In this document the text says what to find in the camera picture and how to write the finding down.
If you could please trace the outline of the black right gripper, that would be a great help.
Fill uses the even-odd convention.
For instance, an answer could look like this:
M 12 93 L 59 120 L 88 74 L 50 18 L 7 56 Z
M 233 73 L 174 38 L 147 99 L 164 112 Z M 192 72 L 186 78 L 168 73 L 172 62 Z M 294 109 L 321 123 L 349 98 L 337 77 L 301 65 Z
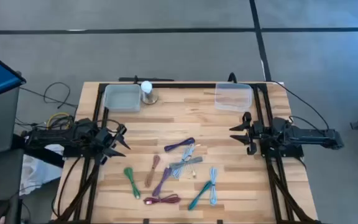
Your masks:
M 251 124 L 252 117 L 250 112 L 245 112 L 242 117 L 243 123 L 230 128 L 230 131 L 243 131 L 247 130 L 245 135 L 230 135 L 231 138 L 241 142 L 243 145 L 248 145 L 247 154 L 254 155 L 257 152 L 257 145 L 254 139 L 260 139 L 264 130 L 264 125 L 260 121 L 254 121 Z

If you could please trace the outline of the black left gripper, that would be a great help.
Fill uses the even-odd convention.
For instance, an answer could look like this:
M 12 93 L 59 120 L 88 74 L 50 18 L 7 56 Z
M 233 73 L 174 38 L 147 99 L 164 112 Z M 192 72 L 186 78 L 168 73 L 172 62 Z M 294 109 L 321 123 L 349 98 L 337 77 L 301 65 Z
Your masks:
M 100 129 L 99 133 L 92 140 L 93 146 L 96 149 L 96 155 L 94 157 L 95 164 L 104 165 L 106 161 L 113 156 L 125 157 L 121 152 L 117 152 L 115 147 L 117 142 L 121 145 L 130 149 L 124 140 L 124 134 L 126 133 L 127 128 L 120 124 L 114 135 L 112 135 L 108 128 Z

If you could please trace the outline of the clear plastic container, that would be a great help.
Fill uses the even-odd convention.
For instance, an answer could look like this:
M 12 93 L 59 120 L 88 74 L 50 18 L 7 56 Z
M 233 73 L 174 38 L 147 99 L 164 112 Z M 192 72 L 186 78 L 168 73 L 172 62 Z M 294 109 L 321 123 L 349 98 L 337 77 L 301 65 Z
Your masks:
M 218 110 L 245 112 L 252 106 L 253 90 L 241 83 L 216 84 L 214 106 Z

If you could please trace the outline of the grey translucent plastic container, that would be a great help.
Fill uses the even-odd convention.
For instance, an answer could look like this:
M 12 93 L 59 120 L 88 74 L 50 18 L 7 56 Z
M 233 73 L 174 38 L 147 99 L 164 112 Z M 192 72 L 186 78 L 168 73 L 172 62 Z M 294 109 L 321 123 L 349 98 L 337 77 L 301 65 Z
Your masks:
M 115 113 L 140 111 L 140 86 L 107 85 L 104 90 L 103 105 L 110 112 Z

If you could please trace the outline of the white bulb on brass base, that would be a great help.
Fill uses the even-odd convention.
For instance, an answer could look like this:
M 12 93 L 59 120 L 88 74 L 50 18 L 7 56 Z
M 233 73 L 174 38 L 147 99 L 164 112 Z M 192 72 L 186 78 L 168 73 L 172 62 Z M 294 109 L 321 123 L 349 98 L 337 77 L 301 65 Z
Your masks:
M 140 85 L 141 100 L 147 104 L 152 105 L 157 102 L 158 94 L 154 92 L 153 85 L 150 81 L 144 81 Z

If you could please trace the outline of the black bar behind table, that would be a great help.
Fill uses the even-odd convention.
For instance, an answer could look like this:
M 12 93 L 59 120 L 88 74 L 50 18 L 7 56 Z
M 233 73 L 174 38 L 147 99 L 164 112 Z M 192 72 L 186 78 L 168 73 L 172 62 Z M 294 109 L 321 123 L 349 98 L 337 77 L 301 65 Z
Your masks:
M 132 83 L 139 83 L 144 81 L 149 82 L 174 82 L 173 79 L 167 79 L 167 78 L 139 78 L 138 76 L 134 77 L 120 77 L 118 79 L 119 82 L 132 82 Z

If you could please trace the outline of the white plastic bag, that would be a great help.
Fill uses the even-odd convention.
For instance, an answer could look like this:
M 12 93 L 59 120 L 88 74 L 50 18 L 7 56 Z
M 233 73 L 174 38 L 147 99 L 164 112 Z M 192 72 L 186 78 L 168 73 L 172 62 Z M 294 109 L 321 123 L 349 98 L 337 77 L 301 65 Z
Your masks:
M 19 195 L 28 195 L 61 175 L 62 168 L 24 154 Z

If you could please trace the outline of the grey cabinet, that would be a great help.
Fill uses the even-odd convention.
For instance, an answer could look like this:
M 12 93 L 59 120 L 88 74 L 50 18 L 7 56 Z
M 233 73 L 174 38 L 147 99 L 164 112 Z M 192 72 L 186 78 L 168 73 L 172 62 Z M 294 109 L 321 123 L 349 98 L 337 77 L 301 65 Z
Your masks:
M 19 88 L 0 94 L 0 152 L 11 148 Z

